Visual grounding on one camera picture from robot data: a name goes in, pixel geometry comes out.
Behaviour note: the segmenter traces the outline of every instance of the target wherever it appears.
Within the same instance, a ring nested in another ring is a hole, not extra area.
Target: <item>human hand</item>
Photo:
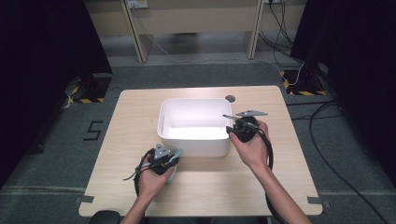
[[[259,128],[264,131],[269,139],[267,124],[260,120],[257,121],[259,123]],[[242,162],[252,171],[255,169],[263,169],[268,166],[268,149],[258,134],[255,134],[254,137],[246,143],[241,142],[234,133],[230,133],[230,137]]]
[[[144,163],[149,161],[150,156],[151,155],[148,155],[145,158]],[[166,184],[166,180],[173,173],[175,167],[170,167],[162,175],[157,175],[152,170],[144,171],[145,169],[148,168],[144,167],[141,169],[142,174],[139,178],[139,195],[149,197],[152,200],[163,190],[163,187]]]

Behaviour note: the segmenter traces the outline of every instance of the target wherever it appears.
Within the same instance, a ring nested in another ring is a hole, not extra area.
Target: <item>human arm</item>
[[[146,209],[154,198],[163,190],[166,184],[166,180],[174,171],[174,167],[170,167],[164,174],[157,175],[152,170],[146,170],[142,168],[142,173],[139,178],[139,195],[137,196],[134,204],[132,205],[129,212],[126,214],[120,224],[137,224],[145,214]]]
[[[268,137],[268,126],[259,121],[259,128]],[[272,206],[276,212],[288,223],[310,223],[298,204],[290,197],[268,166],[268,149],[262,138],[255,134],[247,143],[239,141],[238,137],[231,133],[231,141],[235,145],[242,162],[250,168],[261,183]]]

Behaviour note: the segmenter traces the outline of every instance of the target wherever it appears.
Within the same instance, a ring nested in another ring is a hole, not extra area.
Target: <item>black stand base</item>
[[[282,77],[286,92],[290,95],[326,95],[315,71],[298,75],[299,70],[285,70]]]
[[[87,89],[84,85],[78,83],[71,95],[74,103],[89,104],[104,101],[111,77],[96,77],[95,80],[97,86],[93,89]]]

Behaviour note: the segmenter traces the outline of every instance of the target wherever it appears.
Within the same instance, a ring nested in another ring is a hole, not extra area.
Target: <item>gray carpet floor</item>
[[[310,138],[309,120],[333,96],[292,96],[269,63],[176,64],[113,67],[106,98],[99,104],[71,104],[58,115],[43,143],[44,153],[26,155],[0,191],[0,223],[88,223],[78,214],[107,126],[122,90],[180,87],[276,85],[283,93],[324,212],[313,223],[382,223],[373,209],[334,174]],[[342,108],[335,103],[318,114],[312,134],[332,168],[388,221],[396,223],[396,190]],[[100,134],[87,133],[92,121]]]

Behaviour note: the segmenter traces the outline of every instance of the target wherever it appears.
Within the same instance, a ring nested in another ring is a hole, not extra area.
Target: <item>person's right hand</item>
[[[266,123],[257,120],[259,122],[259,128],[262,129],[268,136],[268,126]],[[265,169],[268,167],[268,151],[267,147],[262,141],[262,138],[256,133],[254,137],[246,142],[241,142],[234,133],[230,133],[231,142],[235,146],[242,159],[242,162],[248,166],[252,171],[255,169]]]

